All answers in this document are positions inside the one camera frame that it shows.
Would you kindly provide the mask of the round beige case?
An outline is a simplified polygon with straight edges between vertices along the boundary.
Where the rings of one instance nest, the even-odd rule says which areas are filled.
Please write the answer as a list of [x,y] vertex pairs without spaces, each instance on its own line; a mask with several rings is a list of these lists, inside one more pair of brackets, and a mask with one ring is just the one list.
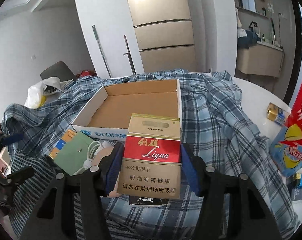
[[[92,159],[92,165],[96,165],[98,166],[99,163],[101,162],[101,160],[106,157],[106,156],[109,156],[112,152],[112,150],[114,149],[113,146],[108,146],[108,147],[105,147],[103,148],[102,150],[100,150],[96,155],[95,157]],[[119,178],[117,178],[116,180],[116,184],[115,184],[115,187],[114,189],[109,193],[109,195],[107,196],[108,198],[116,198],[116,197],[119,197],[120,194],[117,193],[117,188],[118,188],[118,180]]]

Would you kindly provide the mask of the blue plaid shirt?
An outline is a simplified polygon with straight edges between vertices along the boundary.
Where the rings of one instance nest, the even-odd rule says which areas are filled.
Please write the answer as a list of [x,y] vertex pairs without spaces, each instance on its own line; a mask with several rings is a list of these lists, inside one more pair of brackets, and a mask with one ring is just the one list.
[[[179,79],[182,103],[181,140],[194,155],[221,173],[246,173],[274,215],[282,239],[290,239],[298,225],[290,194],[273,162],[271,141],[241,108],[242,91],[228,72],[212,77],[175,69],[128,78],[84,77],[54,101],[38,109],[13,103],[3,116],[1,130],[23,133],[23,140],[8,146],[11,160],[18,154],[39,158],[48,154],[71,126],[89,99],[103,86],[118,83]],[[127,196],[102,198],[112,239],[191,239],[202,198],[195,196],[181,179],[182,200],[170,200],[162,207],[132,207]]]

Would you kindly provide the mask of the grey chair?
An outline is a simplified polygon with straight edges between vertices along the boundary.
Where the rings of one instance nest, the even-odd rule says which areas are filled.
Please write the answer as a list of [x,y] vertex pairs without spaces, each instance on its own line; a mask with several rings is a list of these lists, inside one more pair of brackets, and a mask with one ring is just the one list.
[[60,81],[76,81],[77,79],[74,73],[63,61],[59,61],[42,71],[40,77],[42,80],[50,77],[58,77]]

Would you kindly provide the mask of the green felt pouch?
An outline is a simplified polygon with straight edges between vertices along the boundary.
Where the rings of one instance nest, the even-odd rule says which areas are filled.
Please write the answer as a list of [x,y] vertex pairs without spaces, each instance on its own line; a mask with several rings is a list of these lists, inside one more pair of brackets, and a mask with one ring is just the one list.
[[92,166],[94,146],[99,146],[99,143],[82,132],[76,133],[53,162],[70,176],[80,174]]

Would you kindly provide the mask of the white plastic bag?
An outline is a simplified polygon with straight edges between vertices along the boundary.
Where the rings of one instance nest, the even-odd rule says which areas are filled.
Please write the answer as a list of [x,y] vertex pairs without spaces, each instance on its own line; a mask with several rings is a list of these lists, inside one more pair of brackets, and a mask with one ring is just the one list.
[[58,77],[49,77],[28,88],[25,107],[37,109],[44,105],[47,98],[62,92],[61,81]]

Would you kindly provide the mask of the orange blue small box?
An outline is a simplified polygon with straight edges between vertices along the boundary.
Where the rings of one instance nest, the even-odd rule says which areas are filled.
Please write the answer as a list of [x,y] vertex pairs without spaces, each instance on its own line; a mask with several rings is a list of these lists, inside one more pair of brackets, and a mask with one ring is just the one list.
[[49,156],[54,159],[58,153],[61,151],[61,149],[65,146],[67,142],[70,142],[73,137],[76,135],[76,132],[68,129],[64,135],[60,138],[60,140],[56,143],[52,151],[50,152]]

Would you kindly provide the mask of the red iced tea bottle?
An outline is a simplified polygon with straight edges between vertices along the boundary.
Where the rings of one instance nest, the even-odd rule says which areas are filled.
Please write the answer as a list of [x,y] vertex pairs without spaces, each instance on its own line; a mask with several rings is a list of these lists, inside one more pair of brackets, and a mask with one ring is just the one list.
[[295,103],[269,150],[284,177],[302,168],[302,83]]

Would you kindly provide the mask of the gold three-door refrigerator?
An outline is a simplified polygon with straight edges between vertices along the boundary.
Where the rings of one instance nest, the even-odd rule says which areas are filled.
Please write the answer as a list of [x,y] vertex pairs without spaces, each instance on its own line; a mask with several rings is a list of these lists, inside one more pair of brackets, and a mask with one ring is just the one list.
[[144,71],[195,70],[188,0],[127,1]]

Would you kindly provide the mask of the red gold cigarette pack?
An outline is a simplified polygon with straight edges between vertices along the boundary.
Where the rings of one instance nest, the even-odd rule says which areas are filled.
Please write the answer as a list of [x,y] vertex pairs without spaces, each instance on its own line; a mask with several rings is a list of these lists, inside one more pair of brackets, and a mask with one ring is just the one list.
[[132,114],[117,193],[178,199],[181,185],[180,120]]

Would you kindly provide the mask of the cardboard box tray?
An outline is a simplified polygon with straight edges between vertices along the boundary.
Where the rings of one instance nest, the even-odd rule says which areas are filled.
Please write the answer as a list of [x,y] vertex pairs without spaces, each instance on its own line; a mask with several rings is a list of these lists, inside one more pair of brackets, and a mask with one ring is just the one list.
[[94,139],[125,141],[133,113],[182,118],[179,80],[103,86],[82,107],[71,126]]

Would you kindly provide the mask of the blue purple small box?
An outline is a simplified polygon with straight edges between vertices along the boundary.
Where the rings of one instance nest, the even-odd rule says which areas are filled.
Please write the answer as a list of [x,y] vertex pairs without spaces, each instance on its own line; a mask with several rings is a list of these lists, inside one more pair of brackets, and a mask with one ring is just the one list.
[[291,189],[292,200],[302,200],[302,173],[296,173],[295,175],[293,175]]

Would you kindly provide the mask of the blue clothes on vanity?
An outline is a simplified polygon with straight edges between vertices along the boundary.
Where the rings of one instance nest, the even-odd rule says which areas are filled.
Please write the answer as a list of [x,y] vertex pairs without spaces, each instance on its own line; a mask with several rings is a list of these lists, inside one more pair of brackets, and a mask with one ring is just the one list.
[[261,38],[254,31],[238,29],[237,30],[237,47],[238,49],[249,49],[251,46],[261,41]]

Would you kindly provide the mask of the gold blue small box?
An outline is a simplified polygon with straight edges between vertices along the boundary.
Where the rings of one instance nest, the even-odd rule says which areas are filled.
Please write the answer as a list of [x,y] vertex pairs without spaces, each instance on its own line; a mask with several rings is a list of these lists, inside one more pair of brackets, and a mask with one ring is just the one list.
[[288,118],[289,113],[273,103],[269,103],[267,107],[267,119],[283,126]]

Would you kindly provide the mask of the red bag on floor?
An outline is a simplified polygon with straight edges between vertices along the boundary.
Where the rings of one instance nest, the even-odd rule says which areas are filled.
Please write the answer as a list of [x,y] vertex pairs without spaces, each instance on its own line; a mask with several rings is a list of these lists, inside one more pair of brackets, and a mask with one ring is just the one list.
[[87,76],[97,76],[97,74],[94,70],[83,70],[81,73],[76,75],[77,79],[87,77]]

